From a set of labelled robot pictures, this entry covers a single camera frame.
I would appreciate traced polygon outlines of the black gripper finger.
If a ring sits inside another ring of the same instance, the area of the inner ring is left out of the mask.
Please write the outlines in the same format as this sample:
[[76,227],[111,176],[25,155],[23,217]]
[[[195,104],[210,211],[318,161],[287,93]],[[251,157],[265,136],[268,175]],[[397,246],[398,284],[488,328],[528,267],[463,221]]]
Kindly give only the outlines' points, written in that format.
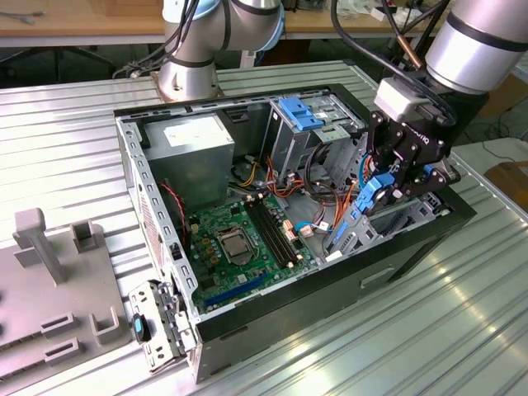
[[403,125],[391,121],[381,111],[372,111],[369,118],[368,153],[372,157],[373,177],[381,177],[392,191],[411,197],[408,172],[413,164],[413,149]]
[[409,168],[385,194],[386,202],[397,202],[438,191],[460,181],[460,173],[446,160]]

